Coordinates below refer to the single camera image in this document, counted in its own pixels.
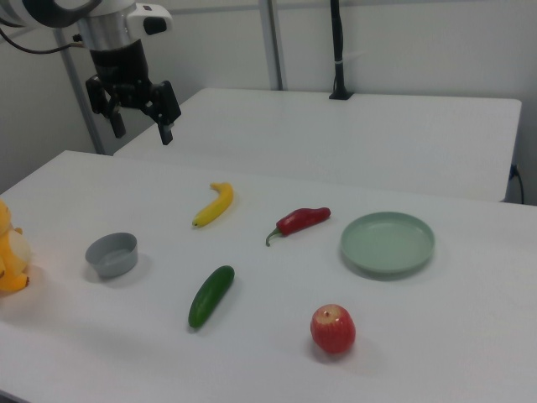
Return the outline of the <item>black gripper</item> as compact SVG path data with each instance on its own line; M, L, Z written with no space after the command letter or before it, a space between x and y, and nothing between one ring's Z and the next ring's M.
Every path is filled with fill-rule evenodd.
M120 139L126 134L120 106L142 109L157 124L162 144L170 144L180 106L169 81L151 83L142 41L115 50L91 50L90 54L96 69L86 81L91 110L106 118Z

